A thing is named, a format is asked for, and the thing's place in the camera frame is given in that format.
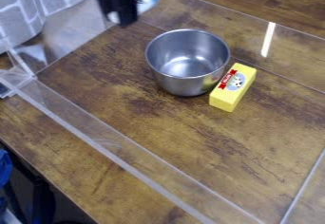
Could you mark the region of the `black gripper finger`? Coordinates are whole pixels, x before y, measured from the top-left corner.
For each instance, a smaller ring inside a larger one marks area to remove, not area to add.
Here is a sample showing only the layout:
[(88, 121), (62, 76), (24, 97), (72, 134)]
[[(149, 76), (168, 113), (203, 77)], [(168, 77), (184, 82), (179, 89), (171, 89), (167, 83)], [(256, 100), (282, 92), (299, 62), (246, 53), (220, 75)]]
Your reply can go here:
[(113, 12), (112, 0), (97, 0), (97, 4), (104, 17), (108, 17), (109, 13)]
[(129, 26), (137, 20), (137, 0), (113, 0), (113, 7), (119, 25)]

